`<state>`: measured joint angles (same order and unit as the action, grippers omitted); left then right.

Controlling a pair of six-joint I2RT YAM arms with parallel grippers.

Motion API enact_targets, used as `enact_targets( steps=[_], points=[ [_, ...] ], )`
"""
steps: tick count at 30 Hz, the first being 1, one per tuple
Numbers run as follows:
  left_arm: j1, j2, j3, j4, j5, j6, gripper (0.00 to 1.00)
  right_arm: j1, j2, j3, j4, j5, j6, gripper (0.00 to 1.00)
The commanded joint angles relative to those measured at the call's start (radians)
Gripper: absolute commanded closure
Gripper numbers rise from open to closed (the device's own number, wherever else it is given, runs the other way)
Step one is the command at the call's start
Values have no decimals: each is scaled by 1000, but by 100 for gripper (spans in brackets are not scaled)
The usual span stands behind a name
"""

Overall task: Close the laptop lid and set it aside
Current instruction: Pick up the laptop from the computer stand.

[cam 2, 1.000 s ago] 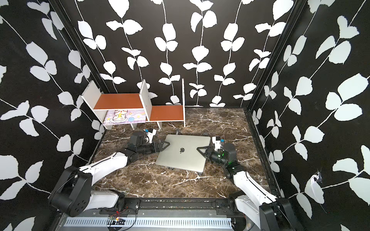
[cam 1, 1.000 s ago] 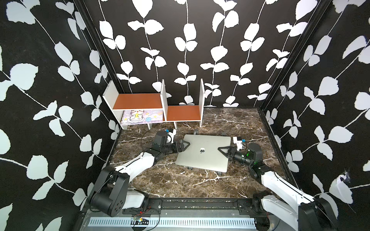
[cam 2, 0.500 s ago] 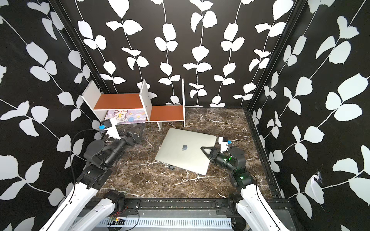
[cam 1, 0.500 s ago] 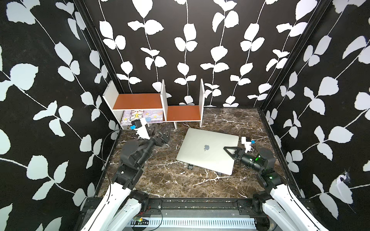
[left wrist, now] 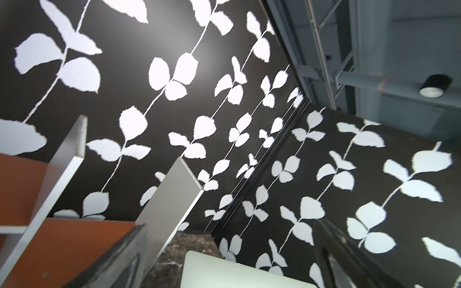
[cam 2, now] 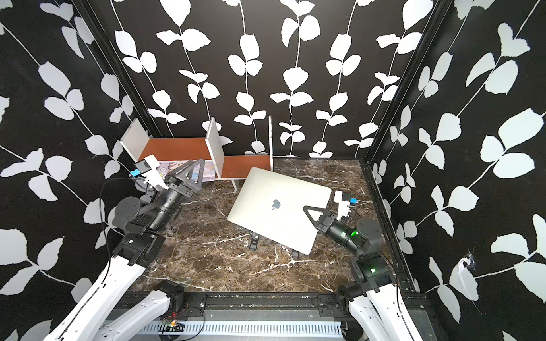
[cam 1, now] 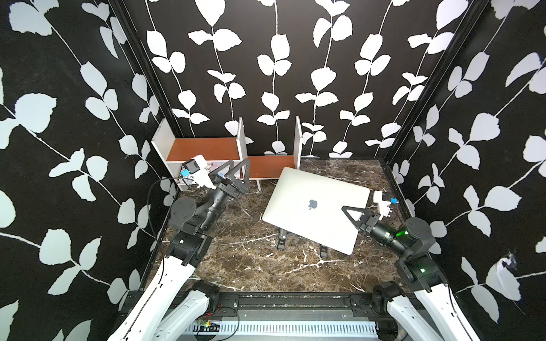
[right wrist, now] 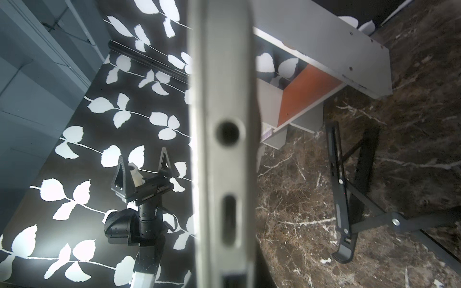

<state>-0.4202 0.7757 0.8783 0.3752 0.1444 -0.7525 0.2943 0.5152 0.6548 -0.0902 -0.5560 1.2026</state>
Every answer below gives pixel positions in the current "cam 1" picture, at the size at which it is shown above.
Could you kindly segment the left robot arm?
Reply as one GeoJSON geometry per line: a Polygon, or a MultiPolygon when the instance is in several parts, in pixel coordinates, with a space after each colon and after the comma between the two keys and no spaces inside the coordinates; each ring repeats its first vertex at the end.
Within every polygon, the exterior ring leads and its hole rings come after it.
{"type": "Polygon", "coordinates": [[[177,340],[198,318],[216,310],[218,287],[199,281],[184,300],[171,305],[184,284],[203,261],[211,236],[206,230],[223,214],[229,199],[238,199],[250,187],[249,159],[226,161],[208,172],[202,155],[183,163],[179,180],[192,178],[208,193],[202,203],[191,197],[176,199],[171,205],[169,225],[176,231],[160,268],[111,340],[177,340]]]}

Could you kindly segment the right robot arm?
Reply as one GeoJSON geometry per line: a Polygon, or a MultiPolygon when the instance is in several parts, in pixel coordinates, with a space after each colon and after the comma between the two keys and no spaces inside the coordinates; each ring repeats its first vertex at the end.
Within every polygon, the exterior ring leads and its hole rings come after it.
{"type": "Polygon", "coordinates": [[[412,294],[393,281],[377,285],[371,308],[398,325],[398,340],[478,340],[479,335],[464,315],[444,271],[429,254],[436,242],[424,220],[411,217],[394,231],[368,208],[343,206],[344,215],[359,231],[396,256],[399,277],[412,294]]]}

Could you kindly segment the silver laptop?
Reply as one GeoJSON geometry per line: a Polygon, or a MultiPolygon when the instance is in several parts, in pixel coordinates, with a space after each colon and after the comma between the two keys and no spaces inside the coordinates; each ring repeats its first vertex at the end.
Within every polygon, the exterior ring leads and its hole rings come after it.
{"type": "Polygon", "coordinates": [[[284,168],[262,220],[346,255],[353,253],[358,230],[343,206],[367,206],[363,186],[284,168]]]}

